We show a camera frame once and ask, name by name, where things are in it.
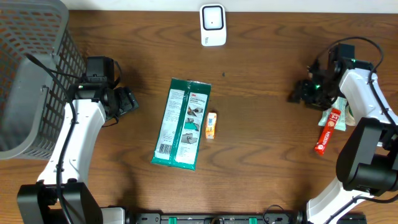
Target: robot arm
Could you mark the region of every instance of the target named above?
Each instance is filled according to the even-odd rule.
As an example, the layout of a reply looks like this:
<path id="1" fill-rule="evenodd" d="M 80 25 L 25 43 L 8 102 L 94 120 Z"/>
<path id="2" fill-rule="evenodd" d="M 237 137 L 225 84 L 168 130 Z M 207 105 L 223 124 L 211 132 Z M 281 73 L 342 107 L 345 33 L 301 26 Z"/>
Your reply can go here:
<path id="1" fill-rule="evenodd" d="M 24 223 L 65 223 L 59 209 L 50 209 L 59 199 L 57 193 L 57 164 L 64 144 L 67 148 L 61 170 L 61 195 L 73 223 L 124 224 L 128 219 L 120 207 L 100 208 L 87 188 L 88 169 L 95 141 L 105 121 L 115 119 L 138 108 L 134 95 L 128 87 L 116 88 L 114 61 L 107 57 L 89 57 L 83 78 L 69 86 L 67 95 L 72 99 L 76 121 L 72 135 L 67 134 L 72 126 L 73 112 L 65 105 L 65 119 L 55 149 L 37 183 L 23 185 L 17 196 Z"/>
<path id="2" fill-rule="evenodd" d="M 337 177 L 307 203 L 307 220 L 313 224 L 334 224 L 364 200 L 358 198 L 373 198 L 398 189 L 395 141 L 398 117 L 388 109 L 389 119 L 377 101 L 368 82 L 372 70 L 370 63 L 354 59 L 353 46 L 339 44 L 329 52 L 327 70 L 320 70 L 315 62 L 309 70 L 311 80 L 297 85 L 295 96 L 300 95 L 312 108 L 323 110 L 333 104 L 333 97 L 345 97 L 357 122 L 339 155 Z M 373 73 L 371 79 L 382 105 L 389 108 L 377 75 Z M 376 154 L 377 146 L 383 146 L 390 153 Z"/>
<path id="3" fill-rule="evenodd" d="M 88 169 L 93 155 L 94 144 L 102 125 L 105 123 L 106 114 L 101 102 L 92 102 L 90 99 L 73 100 L 73 105 L 76 108 L 77 123 L 63 159 L 62 183 L 66 184 L 68 181 L 73 180 L 75 182 L 84 182 L 88 185 Z M 72 111 L 69 104 L 66 104 L 65 119 L 63 120 L 55 149 L 49 163 L 39 175 L 38 182 L 43 182 L 45 185 L 56 184 L 54 171 L 57 169 L 56 166 L 62 146 L 70 129 L 69 118 L 71 117 Z"/>

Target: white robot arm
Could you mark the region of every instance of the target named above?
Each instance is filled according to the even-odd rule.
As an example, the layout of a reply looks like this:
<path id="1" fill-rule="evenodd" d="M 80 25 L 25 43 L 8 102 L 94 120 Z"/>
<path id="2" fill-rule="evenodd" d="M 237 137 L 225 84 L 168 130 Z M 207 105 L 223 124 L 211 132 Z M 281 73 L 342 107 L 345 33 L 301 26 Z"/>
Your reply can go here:
<path id="1" fill-rule="evenodd" d="M 332 69 L 328 71 L 332 70 L 336 74 L 332 80 L 338 83 L 340 92 L 347 99 L 357 128 L 339 155 L 337 177 L 319 196 L 307 203 L 307 221 L 313 224 L 335 224 L 345 213 L 364 201 L 359 198 L 368 200 L 385 191 L 397 190 L 397 145 L 394 140 L 398 117 L 382 94 L 376 73 L 372 73 L 372 83 L 369 83 L 370 72 L 374 70 L 372 65 L 351 58 L 353 49 L 350 45 L 337 45 L 329 55 Z M 310 73 L 316 81 L 324 81 L 319 76 L 314 77 L 325 77 L 318 67 Z M 326 82 L 333 85 L 330 79 Z M 391 153 L 388 156 L 377 155 L 376 146 L 383 146 Z"/>
<path id="2" fill-rule="evenodd" d="M 34 56 L 27 58 L 51 76 Z M 120 78 L 114 80 L 114 63 L 119 67 L 111 58 L 87 58 L 81 80 L 63 90 L 69 103 L 53 154 L 37 183 L 23 185 L 18 192 L 24 223 L 65 223 L 65 219 L 68 223 L 128 223 L 125 209 L 100 208 L 87 188 L 94 145 L 105 121 L 114 118 L 118 123 L 121 115 L 138 108 L 128 87 L 116 88 Z M 49 209 L 57 200 L 62 209 Z"/>

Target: small orange box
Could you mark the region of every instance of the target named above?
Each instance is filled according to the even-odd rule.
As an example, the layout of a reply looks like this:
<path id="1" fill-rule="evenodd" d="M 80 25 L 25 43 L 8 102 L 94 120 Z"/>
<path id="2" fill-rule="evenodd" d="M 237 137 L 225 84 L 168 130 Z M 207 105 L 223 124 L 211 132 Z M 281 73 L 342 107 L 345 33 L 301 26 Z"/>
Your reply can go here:
<path id="1" fill-rule="evenodd" d="M 217 122 L 217 114 L 216 113 L 208 113 L 206 120 L 206 138 L 214 139 L 216 137 L 216 122 Z"/>

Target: wooden table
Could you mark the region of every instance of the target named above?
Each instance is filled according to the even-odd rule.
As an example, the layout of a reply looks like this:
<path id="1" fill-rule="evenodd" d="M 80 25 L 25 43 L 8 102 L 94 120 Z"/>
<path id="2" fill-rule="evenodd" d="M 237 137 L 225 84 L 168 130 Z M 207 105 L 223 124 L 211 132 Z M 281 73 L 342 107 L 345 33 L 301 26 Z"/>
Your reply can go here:
<path id="1" fill-rule="evenodd" d="M 303 209 L 334 178 L 339 150 L 353 128 L 336 131 L 323 157 L 313 150 L 321 112 L 286 102 L 306 65 L 330 42 L 365 35 L 385 51 L 378 71 L 398 111 L 398 16 L 378 14 L 227 13 L 222 47 L 200 44 L 198 12 L 70 12 L 70 30 L 84 56 L 120 63 L 140 108 L 102 129 L 89 188 L 100 206 L 135 212 L 256 213 L 271 204 Z M 369 44 L 353 41 L 358 59 L 376 61 Z M 172 77 L 212 83 L 218 111 L 215 140 L 200 143 L 195 172 L 150 163 Z M 21 184 L 35 183 L 45 161 L 0 162 L 0 222 L 20 223 Z M 355 208 L 369 223 L 398 222 L 398 203 Z"/>

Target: white label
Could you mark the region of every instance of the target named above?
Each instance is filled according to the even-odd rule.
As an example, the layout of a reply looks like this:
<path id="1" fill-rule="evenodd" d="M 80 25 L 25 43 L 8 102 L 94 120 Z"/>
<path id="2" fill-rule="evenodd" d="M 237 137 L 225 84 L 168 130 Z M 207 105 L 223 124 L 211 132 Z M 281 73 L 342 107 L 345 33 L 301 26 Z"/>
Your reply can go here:
<path id="1" fill-rule="evenodd" d="M 215 117 L 216 115 L 214 114 L 214 113 L 209 113 L 209 115 L 208 115 L 208 117 L 207 117 L 207 119 L 208 119 L 208 124 L 207 124 L 207 126 L 212 126 L 213 125 L 213 121 L 214 121 L 214 117 Z"/>
<path id="2" fill-rule="evenodd" d="M 203 121 L 207 95 L 190 93 L 185 110 L 184 125 L 175 160 L 186 164 L 194 164 L 197 156 L 198 141 Z"/>
<path id="3" fill-rule="evenodd" d="M 170 158 L 183 97 L 183 90 L 170 90 L 166 110 L 164 111 L 162 127 L 160 129 L 159 140 L 157 141 L 155 150 L 155 157 L 159 159 Z"/>

